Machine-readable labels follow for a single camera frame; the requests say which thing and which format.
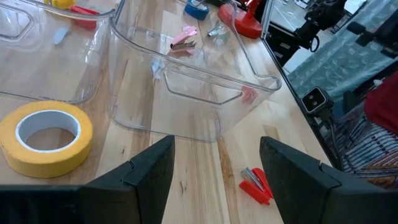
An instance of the red cloth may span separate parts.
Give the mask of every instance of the red cloth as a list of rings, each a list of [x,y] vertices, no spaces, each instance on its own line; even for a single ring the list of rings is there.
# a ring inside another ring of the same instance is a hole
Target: red cloth
[[[398,71],[368,93],[364,110],[373,123],[398,135]]]

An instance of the wooden table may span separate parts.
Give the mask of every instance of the wooden table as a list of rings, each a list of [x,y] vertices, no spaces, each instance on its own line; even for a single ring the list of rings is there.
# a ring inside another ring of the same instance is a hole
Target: wooden table
[[[264,62],[268,71],[280,76],[268,51]],[[29,100],[0,95],[0,118]],[[164,134],[126,129],[108,113],[108,69],[102,69],[95,95],[78,105],[94,125],[93,145],[87,160],[71,173],[53,179],[34,179],[14,172],[0,154],[0,184],[85,184],[117,167]],[[32,145],[59,147],[70,139],[57,130],[30,139]],[[238,184],[240,171],[262,167],[259,157],[261,136],[271,136],[322,162],[329,161],[300,108],[282,79],[282,88],[261,103],[215,142],[187,138],[175,140],[175,168],[164,223],[282,223],[274,201],[259,205]]]

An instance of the transparent plastic container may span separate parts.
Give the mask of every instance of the transparent plastic container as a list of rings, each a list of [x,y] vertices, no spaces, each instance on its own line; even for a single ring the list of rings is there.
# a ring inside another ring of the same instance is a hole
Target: transparent plastic container
[[[0,92],[68,103],[88,99],[98,86],[113,14],[111,8],[87,15],[38,1],[0,1]]]
[[[236,8],[233,1],[226,1]],[[266,49],[219,21],[218,8],[198,21],[178,0],[122,0],[111,18],[111,116],[119,124],[214,141],[272,92]],[[208,31],[221,24],[219,35]],[[228,24],[234,24],[234,15]],[[195,26],[193,54],[173,53],[170,42]]]

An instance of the pink stapler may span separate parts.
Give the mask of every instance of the pink stapler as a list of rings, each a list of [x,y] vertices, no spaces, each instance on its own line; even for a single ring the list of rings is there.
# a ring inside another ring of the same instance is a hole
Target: pink stapler
[[[172,40],[170,48],[172,52],[182,52],[187,51],[190,54],[195,53],[196,42],[193,40],[191,42],[185,43],[185,41],[193,35],[197,34],[197,28],[194,26],[187,26],[183,28],[183,32]]]

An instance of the yellow masking tape roll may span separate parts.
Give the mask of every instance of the yellow masking tape roll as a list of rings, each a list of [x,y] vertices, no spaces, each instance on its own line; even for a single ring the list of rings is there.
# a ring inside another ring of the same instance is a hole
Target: yellow masking tape roll
[[[62,128],[75,139],[53,150],[33,149],[27,139],[37,131]],[[0,123],[0,145],[11,168],[30,177],[57,177],[80,165],[87,157],[93,125],[76,106],[58,101],[29,103],[7,115]]]

